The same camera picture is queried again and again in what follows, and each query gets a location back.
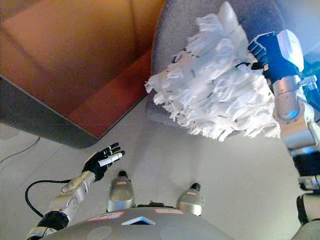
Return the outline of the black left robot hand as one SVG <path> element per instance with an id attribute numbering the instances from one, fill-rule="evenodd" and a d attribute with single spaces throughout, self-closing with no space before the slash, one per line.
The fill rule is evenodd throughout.
<path id="1" fill-rule="evenodd" d="M 119 161 L 126 152 L 121 149 L 118 142 L 107 146 L 101 151 L 94 153 L 84 164 L 82 172 L 92 172 L 95 175 L 95 181 L 100 181 L 108 168 L 114 162 Z"/>

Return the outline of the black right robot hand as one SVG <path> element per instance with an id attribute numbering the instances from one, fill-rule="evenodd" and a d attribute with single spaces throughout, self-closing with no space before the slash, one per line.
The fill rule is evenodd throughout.
<path id="1" fill-rule="evenodd" d="M 262 67 L 268 66 L 263 75 L 271 83 L 287 76 L 299 75 L 304 70 L 299 39 L 288 29 L 257 35 L 247 49 Z"/>

